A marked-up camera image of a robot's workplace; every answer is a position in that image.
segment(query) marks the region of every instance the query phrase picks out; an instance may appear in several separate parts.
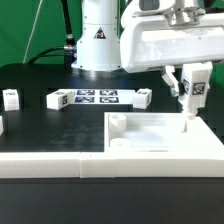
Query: small white block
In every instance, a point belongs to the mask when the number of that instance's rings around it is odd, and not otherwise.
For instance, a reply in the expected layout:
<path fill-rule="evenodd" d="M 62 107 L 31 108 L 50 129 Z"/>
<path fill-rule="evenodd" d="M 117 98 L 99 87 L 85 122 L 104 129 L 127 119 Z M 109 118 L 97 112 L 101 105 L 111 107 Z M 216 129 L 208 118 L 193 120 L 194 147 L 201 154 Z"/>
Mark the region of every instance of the small white block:
<path fill-rule="evenodd" d="M 3 90 L 5 111 L 19 110 L 19 96 L 16 89 Z"/>
<path fill-rule="evenodd" d="M 73 99 L 76 95 L 76 92 L 74 89 L 59 89 L 58 91 L 62 91 L 68 95 L 68 102 L 69 104 L 73 103 Z"/>
<path fill-rule="evenodd" d="M 115 177 L 115 161 L 104 153 L 81 153 L 80 178 Z"/>
<path fill-rule="evenodd" d="M 3 130 L 2 116 L 0 116 L 0 135 L 3 133 Z"/>
<path fill-rule="evenodd" d="M 146 109 L 152 100 L 151 89 L 139 89 L 133 96 L 133 107 Z"/>
<path fill-rule="evenodd" d="M 70 104 L 72 97 L 71 91 L 58 90 L 47 95 L 47 108 L 60 110 Z"/>

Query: black cable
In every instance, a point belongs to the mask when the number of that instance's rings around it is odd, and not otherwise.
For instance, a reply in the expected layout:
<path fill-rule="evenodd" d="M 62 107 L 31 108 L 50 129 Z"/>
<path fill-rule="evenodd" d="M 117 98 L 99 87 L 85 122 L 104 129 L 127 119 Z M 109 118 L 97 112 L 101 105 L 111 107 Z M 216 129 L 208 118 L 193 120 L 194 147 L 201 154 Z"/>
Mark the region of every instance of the black cable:
<path fill-rule="evenodd" d="M 65 29 L 67 34 L 66 42 L 67 42 L 67 45 L 74 46 L 75 38 L 73 37 L 73 34 L 72 34 L 72 26 L 71 26 L 71 20 L 70 20 L 70 15 L 68 10 L 68 2 L 67 0 L 61 0 L 61 3 L 62 3 L 64 20 L 65 20 Z"/>
<path fill-rule="evenodd" d="M 63 46 L 52 47 L 52 48 L 49 48 L 49 49 L 47 49 L 45 51 L 42 51 L 41 53 L 39 53 L 35 57 L 31 58 L 27 63 L 28 64 L 33 64 L 38 58 L 45 56 L 47 53 L 50 53 L 50 52 L 53 52 L 53 51 L 58 51 L 58 50 L 64 50 L 64 47 Z"/>
<path fill-rule="evenodd" d="M 63 13 L 64 13 L 64 19 L 65 19 L 65 28 L 67 34 L 72 34 L 72 27 L 71 27 L 71 21 L 68 11 L 68 3 L 67 0 L 61 0 Z"/>
<path fill-rule="evenodd" d="M 39 55 L 38 57 L 32 58 L 28 64 L 33 64 L 36 60 L 39 58 L 44 58 L 44 57 L 64 57 L 64 56 L 70 56 L 70 54 L 48 54 L 48 55 Z"/>

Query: warning label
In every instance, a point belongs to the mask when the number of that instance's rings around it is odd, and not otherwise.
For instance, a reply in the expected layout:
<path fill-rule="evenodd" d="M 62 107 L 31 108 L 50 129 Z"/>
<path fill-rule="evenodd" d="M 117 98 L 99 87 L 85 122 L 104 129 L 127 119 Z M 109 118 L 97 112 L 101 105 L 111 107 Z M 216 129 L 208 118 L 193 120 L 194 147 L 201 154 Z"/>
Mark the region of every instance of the warning label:
<path fill-rule="evenodd" d="M 95 39 L 106 39 L 105 34 L 102 30 L 102 28 L 100 27 L 99 30 L 97 31 L 95 37 Z"/>

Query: white tray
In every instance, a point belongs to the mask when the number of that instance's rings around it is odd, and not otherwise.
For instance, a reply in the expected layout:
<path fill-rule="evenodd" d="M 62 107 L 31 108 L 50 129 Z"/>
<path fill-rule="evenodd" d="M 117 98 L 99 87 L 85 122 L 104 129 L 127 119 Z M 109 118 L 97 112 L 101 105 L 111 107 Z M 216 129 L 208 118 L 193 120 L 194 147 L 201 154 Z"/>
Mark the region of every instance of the white tray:
<path fill-rule="evenodd" d="M 110 130 L 110 117 L 122 115 L 126 130 Z M 220 147 L 222 143 L 200 117 L 190 121 L 178 113 L 105 113 L 105 152 L 205 152 Z"/>

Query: white 3d-printed part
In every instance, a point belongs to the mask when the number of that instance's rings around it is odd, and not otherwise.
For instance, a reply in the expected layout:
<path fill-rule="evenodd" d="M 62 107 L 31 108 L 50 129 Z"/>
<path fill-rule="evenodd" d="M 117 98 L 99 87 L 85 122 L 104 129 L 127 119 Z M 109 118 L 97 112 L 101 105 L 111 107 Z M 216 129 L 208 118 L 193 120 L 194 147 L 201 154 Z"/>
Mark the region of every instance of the white 3d-printed part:
<path fill-rule="evenodd" d="M 16 89 L 3 90 L 5 111 L 19 110 L 19 96 Z"/>
<path fill-rule="evenodd" d="M 139 89 L 133 96 L 133 107 L 146 109 L 152 100 L 152 90 Z"/>
<path fill-rule="evenodd" d="M 72 90 L 59 89 L 56 92 L 47 95 L 47 108 L 53 110 L 60 110 L 69 105 L 74 97 Z"/>

